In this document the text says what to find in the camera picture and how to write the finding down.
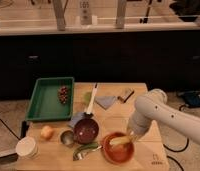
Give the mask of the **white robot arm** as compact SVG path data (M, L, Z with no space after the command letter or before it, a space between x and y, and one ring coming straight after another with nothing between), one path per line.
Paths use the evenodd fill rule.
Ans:
M139 95L134 102L135 111L129 117L127 131L137 139L150 129L153 120L162 122L200 145L200 118L167 105L167 95L153 89Z

